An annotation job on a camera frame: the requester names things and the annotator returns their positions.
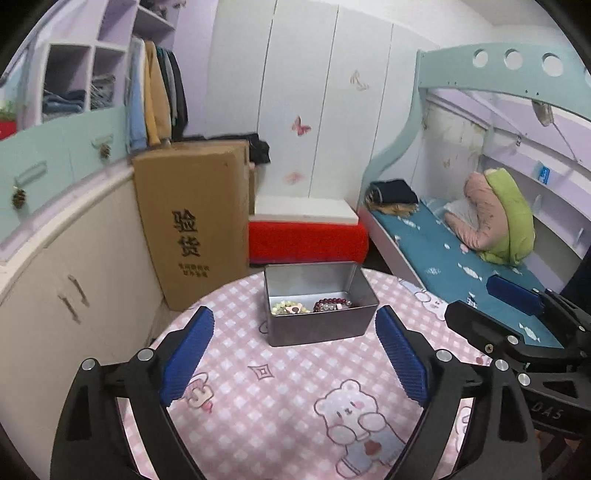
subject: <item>pink butterfly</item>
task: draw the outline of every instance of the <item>pink butterfly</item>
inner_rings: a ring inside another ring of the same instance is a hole
[[[298,116],[295,119],[294,124],[291,126],[291,129],[294,132],[297,132],[298,137],[301,137],[302,135],[306,135],[306,133],[308,133],[310,130],[312,130],[312,127],[310,127],[309,125],[302,125],[301,124],[301,117]]]
[[[287,177],[285,177],[285,183],[287,183],[288,185],[295,185],[303,179],[304,176],[300,172],[295,171],[293,173],[290,173]]]

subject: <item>cardboard box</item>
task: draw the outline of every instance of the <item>cardboard box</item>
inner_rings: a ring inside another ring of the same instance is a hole
[[[255,214],[256,204],[256,190],[258,188],[258,167],[254,164],[250,164],[250,176],[248,179],[248,214]]]
[[[246,277],[248,142],[189,142],[134,158],[139,212],[171,310]]]

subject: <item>drawer knob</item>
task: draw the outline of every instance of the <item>drawer knob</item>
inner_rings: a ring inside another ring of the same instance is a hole
[[[102,160],[107,160],[111,156],[111,147],[103,143],[100,146],[99,154]]]
[[[15,192],[12,195],[12,206],[16,208],[16,210],[20,210],[25,206],[25,203],[27,202],[27,192],[17,187],[14,187],[14,189]]]

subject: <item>red cushion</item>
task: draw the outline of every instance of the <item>red cushion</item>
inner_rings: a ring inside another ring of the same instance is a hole
[[[252,264],[355,261],[369,249],[365,227],[328,223],[251,222]]]

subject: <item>pink pillow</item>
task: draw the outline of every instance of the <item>pink pillow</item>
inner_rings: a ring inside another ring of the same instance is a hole
[[[489,250],[509,234],[505,209],[482,173],[474,172],[468,177],[464,194],[476,207],[480,228],[474,230],[449,212],[444,216],[445,221],[467,247],[475,251]]]

